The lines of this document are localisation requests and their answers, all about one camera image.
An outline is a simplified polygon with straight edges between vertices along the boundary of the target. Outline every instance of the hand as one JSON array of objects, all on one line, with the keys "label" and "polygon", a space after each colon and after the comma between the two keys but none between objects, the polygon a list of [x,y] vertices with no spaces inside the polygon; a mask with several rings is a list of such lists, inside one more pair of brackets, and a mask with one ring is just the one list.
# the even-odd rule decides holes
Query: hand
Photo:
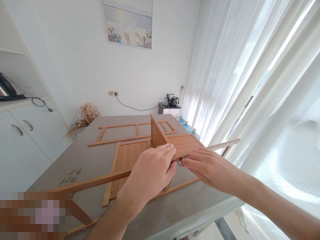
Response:
[{"label": "hand", "polygon": [[181,163],[208,186],[241,199],[255,180],[219,154],[205,148],[194,150]]},{"label": "hand", "polygon": [[165,144],[140,154],[116,198],[120,205],[130,211],[130,218],[134,219],[169,184],[176,172],[176,162],[170,164],[175,153],[172,144]]}]

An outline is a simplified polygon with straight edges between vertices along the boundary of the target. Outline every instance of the water bottle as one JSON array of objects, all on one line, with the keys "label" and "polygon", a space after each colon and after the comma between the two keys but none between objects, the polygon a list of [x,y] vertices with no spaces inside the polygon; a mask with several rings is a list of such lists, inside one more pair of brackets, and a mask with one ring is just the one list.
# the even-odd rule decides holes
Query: water bottle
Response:
[{"label": "water bottle", "polygon": [[182,118],[182,116],[180,116],[180,117],[179,117],[179,123],[180,123],[181,125],[183,125],[184,122],[185,122],[185,120]]},{"label": "water bottle", "polygon": [[194,135],[196,135],[196,138],[200,140],[200,135],[198,133],[196,133],[197,129],[194,128],[192,131],[188,131],[188,133],[192,133]]},{"label": "water bottle", "polygon": [[185,121],[185,122],[184,122],[183,127],[184,127],[188,132],[191,131],[191,126],[188,125],[188,121]]}]

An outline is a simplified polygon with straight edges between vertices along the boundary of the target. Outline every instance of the dried plant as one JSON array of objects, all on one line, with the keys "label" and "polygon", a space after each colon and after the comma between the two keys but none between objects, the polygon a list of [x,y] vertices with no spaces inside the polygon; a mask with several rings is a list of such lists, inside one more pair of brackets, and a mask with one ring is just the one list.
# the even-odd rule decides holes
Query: dried plant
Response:
[{"label": "dried plant", "polygon": [[76,113],[79,117],[79,120],[73,124],[74,128],[67,132],[66,135],[64,135],[64,138],[70,139],[73,136],[73,134],[77,133],[77,131],[80,128],[89,126],[93,122],[93,120],[101,116],[97,107],[94,106],[92,103],[87,102],[83,104],[81,107],[79,107]]}]

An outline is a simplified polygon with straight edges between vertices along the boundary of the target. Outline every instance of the cabinet handle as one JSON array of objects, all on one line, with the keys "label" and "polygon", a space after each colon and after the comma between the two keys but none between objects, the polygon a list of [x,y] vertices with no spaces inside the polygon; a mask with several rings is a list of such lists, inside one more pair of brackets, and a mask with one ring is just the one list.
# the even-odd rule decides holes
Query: cabinet handle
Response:
[{"label": "cabinet handle", "polygon": [[29,123],[27,120],[23,120],[23,121],[30,126],[30,131],[32,131],[33,130],[33,126],[31,125],[31,123]]},{"label": "cabinet handle", "polygon": [[23,136],[23,132],[21,131],[21,129],[20,128],[18,128],[16,125],[14,125],[14,124],[11,124],[11,126],[12,127],[15,127],[18,131],[19,131],[19,133],[20,133],[20,137],[22,137]]}]

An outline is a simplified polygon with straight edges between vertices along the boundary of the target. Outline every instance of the power cord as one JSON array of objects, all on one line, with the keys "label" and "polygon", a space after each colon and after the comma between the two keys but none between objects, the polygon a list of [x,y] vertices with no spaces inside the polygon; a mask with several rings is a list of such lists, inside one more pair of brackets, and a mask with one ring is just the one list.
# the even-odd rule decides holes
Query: power cord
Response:
[{"label": "power cord", "polygon": [[[126,106],[126,107],[129,107],[127,105],[124,105],[122,102],[120,102],[119,98],[117,97],[117,93],[114,93],[114,95],[116,96],[116,98],[118,99],[119,103],[121,103],[123,106]],[[134,110],[137,110],[137,111],[145,111],[145,110],[151,110],[151,109],[154,109],[154,108],[149,108],[149,109],[144,109],[144,110],[139,110],[139,109],[135,109],[135,108],[132,108]]]},{"label": "power cord", "polygon": [[[33,103],[34,105],[38,106],[38,107],[46,106],[49,112],[53,112],[53,111],[54,111],[53,109],[48,108],[48,106],[46,105],[46,102],[43,101],[41,98],[38,98],[38,97],[27,97],[27,98],[32,98],[32,99],[31,99],[32,103]],[[35,104],[35,102],[33,101],[33,99],[38,99],[38,100],[42,101],[42,102],[43,102],[43,105],[40,106],[40,105]]]}]

